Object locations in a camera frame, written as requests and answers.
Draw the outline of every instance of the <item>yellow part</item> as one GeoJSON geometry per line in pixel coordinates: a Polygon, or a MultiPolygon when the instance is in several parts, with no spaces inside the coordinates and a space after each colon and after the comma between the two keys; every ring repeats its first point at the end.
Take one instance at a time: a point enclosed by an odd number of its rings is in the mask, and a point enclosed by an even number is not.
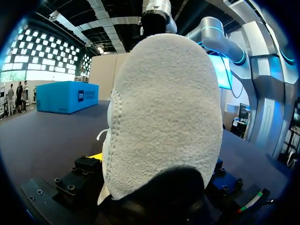
{"type": "Polygon", "coordinates": [[[102,153],[96,154],[94,156],[88,156],[88,158],[95,158],[95,159],[99,159],[102,161],[102,153]]]}

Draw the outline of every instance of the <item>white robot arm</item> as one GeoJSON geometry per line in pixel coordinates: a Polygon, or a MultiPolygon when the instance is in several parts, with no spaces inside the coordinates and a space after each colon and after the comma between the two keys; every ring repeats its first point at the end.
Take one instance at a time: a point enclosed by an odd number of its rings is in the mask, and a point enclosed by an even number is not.
{"type": "Polygon", "coordinates": [[[210,16],[203,18],[199,26],[186,37],[228,57],[236,65],[242,65],[246,60],[245,51],[225,36],[223,25],[217,18],[210,16]]]}

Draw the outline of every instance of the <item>blue display counter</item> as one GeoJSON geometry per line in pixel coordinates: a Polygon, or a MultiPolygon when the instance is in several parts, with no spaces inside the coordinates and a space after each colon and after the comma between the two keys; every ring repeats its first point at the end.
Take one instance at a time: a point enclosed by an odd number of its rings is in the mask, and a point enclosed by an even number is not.
{"type": "Polygon", "coordinates": [[[37,86],[37,110],[71,114],[98,104],[99,86],[77,82],[54,82],[37,86]]]}

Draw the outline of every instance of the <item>gray work surface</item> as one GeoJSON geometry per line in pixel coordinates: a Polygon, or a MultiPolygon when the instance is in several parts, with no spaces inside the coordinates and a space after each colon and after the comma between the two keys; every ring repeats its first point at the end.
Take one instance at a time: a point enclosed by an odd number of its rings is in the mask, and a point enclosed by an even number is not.
{"type": "MultiPolygon", "coordinates": [[[[74,166],[81,155],[101,152],[96,137],[107,125],[109,101],[71,115],[29,112],[0,126],[0,150],[14,184],[41,177],[50,184],[74,166]]],[[[224,167],[244,180],[244,187],[255,183],[278,197],[288,178],[285,168],[262,149],[224,131],[220,158],[224,167]]]]}

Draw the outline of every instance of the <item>blue screen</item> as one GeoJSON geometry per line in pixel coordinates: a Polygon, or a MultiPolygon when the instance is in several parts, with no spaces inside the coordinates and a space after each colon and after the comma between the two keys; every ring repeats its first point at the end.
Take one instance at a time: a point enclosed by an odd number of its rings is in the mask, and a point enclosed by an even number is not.
{"type": "Polygon", "coordinates": [[[233,83],[233,75],[229,68],[229,59],[227,59],[226,57],[223,57],[223,60],[224,60],[225,66],[226,66],[225,67],[220,56],[209,55],[209,57],[210,57],[210,60],[212,61],[212,64],[214,65],[214,68],[215,68],[215,71],[217,74],[217,82],[219,84],[219,87],[225,88],[225,89],[231,89],[230,84],[232,85],[232,83],[233,83]],[[226,70],[228,72],[230,84],[228,82],[226,70]]]}

